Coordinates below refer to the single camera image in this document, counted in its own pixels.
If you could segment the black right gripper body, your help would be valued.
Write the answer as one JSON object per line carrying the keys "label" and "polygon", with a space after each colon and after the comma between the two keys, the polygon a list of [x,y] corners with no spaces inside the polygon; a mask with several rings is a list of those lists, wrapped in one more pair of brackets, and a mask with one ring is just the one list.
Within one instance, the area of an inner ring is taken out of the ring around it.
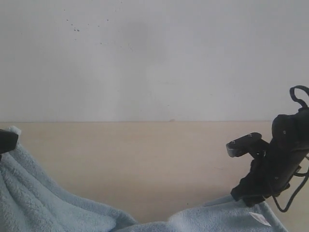
{"label": "black right gripper body", "polygon": [[231,195],[235,201],[243,200],[248,207],[278,196],[290,187],[300,163],[300,157],[255,159],[250,172],[231,190]]}

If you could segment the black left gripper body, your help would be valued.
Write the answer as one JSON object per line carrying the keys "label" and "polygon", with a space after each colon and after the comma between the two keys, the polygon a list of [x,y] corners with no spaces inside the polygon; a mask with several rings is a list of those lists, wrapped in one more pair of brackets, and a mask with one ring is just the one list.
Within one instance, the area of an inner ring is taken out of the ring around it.
{"label": "black left gripper body", "polygon": [[15,131],[0,130],[0,159],[2,155],[13,151],[18,142],[19,135]]}

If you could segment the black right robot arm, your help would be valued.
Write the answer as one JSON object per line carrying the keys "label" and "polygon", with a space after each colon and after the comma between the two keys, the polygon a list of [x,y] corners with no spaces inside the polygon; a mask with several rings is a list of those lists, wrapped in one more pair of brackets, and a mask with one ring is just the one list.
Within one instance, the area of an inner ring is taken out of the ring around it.
{"label": "black right robot arm", "polygon": [[252,132],[226,144],[230,157],[249,153],[253,160],[249,173],[231,190],[235,201],[242,200],[248,207],[269,197],[277,198],[290,187],[293,176],[300,173],[300,163],[309,153],[309,110],[301,109],[294,115],[278,115],[272,122],[272,139]]}

